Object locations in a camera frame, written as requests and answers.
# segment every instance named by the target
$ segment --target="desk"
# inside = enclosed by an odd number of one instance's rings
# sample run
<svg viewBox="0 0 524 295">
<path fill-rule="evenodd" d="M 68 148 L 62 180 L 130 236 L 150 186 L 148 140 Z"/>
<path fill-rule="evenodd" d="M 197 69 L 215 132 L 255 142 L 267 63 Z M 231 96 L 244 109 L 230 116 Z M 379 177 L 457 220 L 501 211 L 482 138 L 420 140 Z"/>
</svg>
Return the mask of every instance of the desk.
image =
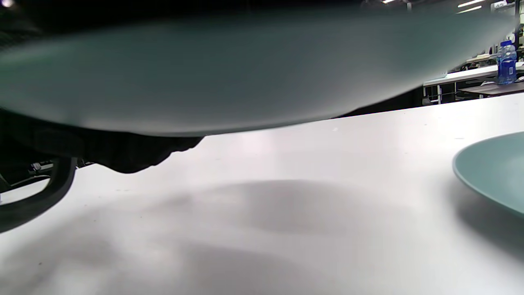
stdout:
<svg viewBox="0 0 524 295">
<path fill-rule="evenodd" d="M 516 68 L 517 68 L 517 71 L 524 70 L 524 62 L 518 62 L 516 64 Z M 422 84 L 423 96 L 425 97 L 426 95 L 426 87 L 437 86 L 436 88 L 437 99 L 432 102 L 438 102 L 440 104 L 442 101 L 442 89 L 440 85 L 454 83 L 455 92 L 456 92 L 457 91 L 457 85 L 456 85 L 457 82 L 471 80 L 471 79 L 480 78 L 480 77 L 488 77 L 488 76 L 496 75 L 496 74 L 497 74 L 497 66 L 488 66 L 488 67 L 483 67 L 479 69 L 449 73 L 446 75 L 446 77 L 433 79 L 433 80 L 424 82 Z"/>
<path fill-rule="evenodd" d="M 460 91 L 476 94 L 479 96 L 479 98 L 484 98 L 484 96 L 503 96 L 506 94 L 524 92 L 524 83 L 514 83 L 508 85 L 487 84 L 483 86 L 460 89 Z"/>
<path fill-rule="evenodd" d="M 0 235 L 0 294 L 521 295 L 524 219 L 451 161 L 523 116 L 517 94 L 210 136 L 132 175 L 91 165 Z"/>
</svg>

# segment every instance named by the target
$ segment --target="teal plate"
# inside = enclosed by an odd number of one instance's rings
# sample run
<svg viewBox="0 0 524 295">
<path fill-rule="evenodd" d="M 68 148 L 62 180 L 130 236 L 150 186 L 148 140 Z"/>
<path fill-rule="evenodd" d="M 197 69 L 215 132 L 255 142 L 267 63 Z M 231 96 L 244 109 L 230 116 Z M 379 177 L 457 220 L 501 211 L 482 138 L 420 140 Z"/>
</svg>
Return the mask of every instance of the teal plate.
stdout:
<svg viewBox="0 0 524 295">
<path fill-rule="evenodd" d="M 466 147 L 453 159 L 453 171 L 475 191 L 524 214 L 524 132 Z"/>
</svg>

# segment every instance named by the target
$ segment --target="plate rim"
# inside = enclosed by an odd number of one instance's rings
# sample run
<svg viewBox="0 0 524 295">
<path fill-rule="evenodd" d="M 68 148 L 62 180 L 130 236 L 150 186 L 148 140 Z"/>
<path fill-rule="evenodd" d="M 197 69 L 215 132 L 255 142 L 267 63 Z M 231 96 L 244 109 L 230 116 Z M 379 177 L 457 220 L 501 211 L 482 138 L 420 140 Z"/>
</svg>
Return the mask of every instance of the plate rim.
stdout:
<svg viewBox="0 0 524 295">
<path fill-rule="evenodd" d="M 513 135 L 517 135 L 517 134 L 523 134 L 524 135 L 524 131 L 518 131 L 518 132 L 512 132 L 512 133 L 506 133 L 506 134 L 502 134 L 502 135 L 497 135 L 497 136 L 494 136 L 494 137 L 490 137 L 490 138 L 486 138 L 486 139 L 483 139 L 483 140 L 480 140 L 480 141 L 477 141 L 477 142 L 474 142 L 472 144 L 469 144 L 467 145 L 466 147 L 463 147 L 462 149 L 460 149 L 454 156 L 453 156 L 453 162 L 452 162 L 452 167 L 453 167 L 453 173 L 455 174 L 455 176 L 463 183 L 465 184 L 466 186 L 468 186 L 469 188 L 471 188 L 473 191 L 483 195 L 484 197 L 486 197 L 488 200 L 496 203 L 497 205 L 500 205 L 506 209 L 509 209 L 513 212 L 516 212 L 516 213 L 519 213 L 521 215 L 524 215 L 524 210 L 517 210 L 515 208 L 513 208 L 513 206 L 509 206 L 508 204 L 506 204 L 505 202 L 501 202 L 499 201 L 497 198 L 494 198 L 493 196 L 491 196 L 490 194 L 484 192 L 482 189 L 480 189 L 479 187 L 471 184 L 458 170 L 457 166 L 456 166 L 456 162 L 457 162 L 457 159 L 460 155 L 462 155 L 467 149 L 471 148 L 472 146 L 475 146 L 475 145 L 478 145 L 478 144 L 482 144 L 484 142 L 487 142 L 487 141 L 491 141 L 491 140 L 496 140 L 496 139 L 500 139 L 500 138 L 504 138 L 504 137 L 510 137 L 510 136 L 513 136 Z"/>
</svg>

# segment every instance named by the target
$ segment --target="ceiling light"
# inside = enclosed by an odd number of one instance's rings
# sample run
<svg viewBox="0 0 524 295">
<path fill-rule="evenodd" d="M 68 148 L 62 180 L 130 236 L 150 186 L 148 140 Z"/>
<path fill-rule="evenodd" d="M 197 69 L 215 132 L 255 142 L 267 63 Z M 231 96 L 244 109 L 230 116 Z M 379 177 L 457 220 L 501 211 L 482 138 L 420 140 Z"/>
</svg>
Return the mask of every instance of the ceiling light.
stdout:
<svg viewBox="0 0 524 295">
<path fill-rule="evenodd" d="M 4 6 L 4 7 L 9 8 L 9 7 L 11 7 L 13 4 L 15 4 L 15 3 L 13 2 L 13 0 L 2 0 L 2 6 Z"/>
<path fill-rule="evenodd" d="M 457 7 L 460 8 L 460 7 L 468 6 L 468 5 L 471 5 L 471 4 L 479 3 L 479 2 L 482 2 L 482 1 L 484 1 L 484 0 L 473 0 L 473 1 L 466 2 L 466 3 L 462 3 L 461 5 L 459 5 Z"/>
<path fill-rule="evenodd" d="M 473 7 L 473 8 L 470 8 L 470 9 L 466 9 L 466 10 L 463 10 L 461 12 L 457 12 L 457 14 L 459 13 L 464 13 L 464 12 L 468 12 L 468 11 L 472 11 L 472 10 L 477 10 L 477 9 L 480 9 L 482 6 L 477 6 L 477 7 Z"/>
</svg>

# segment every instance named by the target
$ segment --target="background table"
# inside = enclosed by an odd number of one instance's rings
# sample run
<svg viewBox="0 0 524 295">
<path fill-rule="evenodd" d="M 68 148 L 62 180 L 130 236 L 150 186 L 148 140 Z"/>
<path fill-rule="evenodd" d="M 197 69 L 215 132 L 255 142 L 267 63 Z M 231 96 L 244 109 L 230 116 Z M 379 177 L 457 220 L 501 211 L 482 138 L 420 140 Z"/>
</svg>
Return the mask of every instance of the background table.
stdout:
<svg viewBox="0 0 524 295">
<path fill-rule="evenodd" d="M 524 62 L 517 62 L 516 64 L 517 71 L 524 70 Z M 467 71 L 449 73 L 445 77 L 437 78 L 433 80 L 426 81 L 422 84 L 422 96 L 426 97 L 426 88 L 431 86 L 436 86 L 437 99 L 432 100 L 431 102 L 442 102 L 442 88 L 443 84 L 453 83 L 454 84 L 454 93 L 457 92 L 457 82 L 472 80 L 476 78 L 486 78 L 488 76 L 497 75 L 497 66 L 487 66 L 478 69 L 472 69 Z"/>
<path fill-rule="evenodd" d="M 210 136 L 132 175 L 83 168 L 0 235 L 0 294 L 521 295 L 524 219 L 451 161 L 522 118 L 517 94 Z"/>
<path fill-rule="evenodd" d="M 484 98 L 484 96 L 503 96 L 506 94 L 520 93 L 524 92 L 524 83 L 513 83 L 508 85 L 498 85 L 498 84 L 487 84 L 477 87 L 469 87 L 460 89 L 460 91 L 476 94 L 479 98 Z"/>
</svg>

